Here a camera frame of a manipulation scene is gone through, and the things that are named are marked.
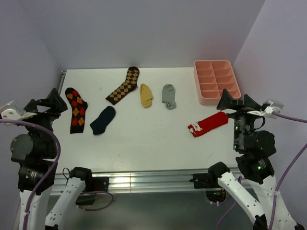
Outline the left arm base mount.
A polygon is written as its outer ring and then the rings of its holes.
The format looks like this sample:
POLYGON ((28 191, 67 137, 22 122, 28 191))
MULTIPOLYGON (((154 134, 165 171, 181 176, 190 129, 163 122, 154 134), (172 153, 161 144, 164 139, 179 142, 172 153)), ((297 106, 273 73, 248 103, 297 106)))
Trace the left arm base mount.
MULTIPOLYGON (((108 191, 109 177, 93 177, 90 185, 85 188, 86 192, 91 191, 108 191)), ((90 206, 93 205, 96 200, 97 194, 85 194, 80 195, 76 200, 78 206, 90 206)))

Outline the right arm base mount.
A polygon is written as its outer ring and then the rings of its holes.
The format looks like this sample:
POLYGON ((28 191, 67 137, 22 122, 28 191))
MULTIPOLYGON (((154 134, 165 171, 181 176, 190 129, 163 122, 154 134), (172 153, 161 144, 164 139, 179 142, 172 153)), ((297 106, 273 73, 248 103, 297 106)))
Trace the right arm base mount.
POLYGON ((215 176, 209 172, 195 173, 189 180, 195 189, 204 189, 205 195, 211 204, 220 204, 226 200, 226 191, 218 185, 215 176))

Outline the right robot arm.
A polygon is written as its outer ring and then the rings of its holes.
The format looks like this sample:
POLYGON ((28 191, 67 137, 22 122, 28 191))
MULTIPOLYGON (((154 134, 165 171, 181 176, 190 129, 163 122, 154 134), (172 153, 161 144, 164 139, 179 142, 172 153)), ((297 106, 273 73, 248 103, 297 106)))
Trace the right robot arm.
POLYGON ((277 152, 275 136, 269 131, 255 128, 254 122, 256 119, 265 121, 277 117, 302 123, 306 120, 282 115, 283 104, 278 101, 267 100, 260 105, 247 94, 242 100, 235 99, 227 89, 223 89, 217 105, 217 110, 225 109, 233 110, 233 113, 227 113, 227 117, 234 120, 233 148, 240 154, 236 157, 238 168, 257 196, 253 197, 223 162, 208 168, 208 183, 225 189, 247 214, 255 230, 304 229, 303 225, 291 217, 279 188, 306 146, 277 181, 269 160, 277 152))

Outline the grey ankle sock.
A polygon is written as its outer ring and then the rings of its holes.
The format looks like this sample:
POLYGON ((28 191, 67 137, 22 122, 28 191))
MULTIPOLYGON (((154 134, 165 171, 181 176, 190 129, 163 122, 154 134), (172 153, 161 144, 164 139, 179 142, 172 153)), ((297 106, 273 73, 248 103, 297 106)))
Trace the grey ankle sock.
POLYGON ((175 88, 172 84, 166 84, 162 89, 162 103, 165 104, 165 107, 169 110, 176 108, 175 102, 175 88))

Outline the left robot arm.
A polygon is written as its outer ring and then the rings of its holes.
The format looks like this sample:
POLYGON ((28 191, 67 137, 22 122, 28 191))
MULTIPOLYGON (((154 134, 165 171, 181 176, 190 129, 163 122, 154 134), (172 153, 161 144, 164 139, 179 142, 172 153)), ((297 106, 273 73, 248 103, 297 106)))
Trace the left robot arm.
POLYGON ((24 108, 30 113, 29 118, 18 122, 28 131, 15 137, 10 146, 11 161, 20 165, 21 230, 62 230, 64 219, 79 195, 94 185, 90 169, 75 167, 64 192, 52 210, 47 211, 60 155, 60 143, 53 133, 52 122, 66 110, 59 92, 52 89, 47 98, 32 99, 24 108))

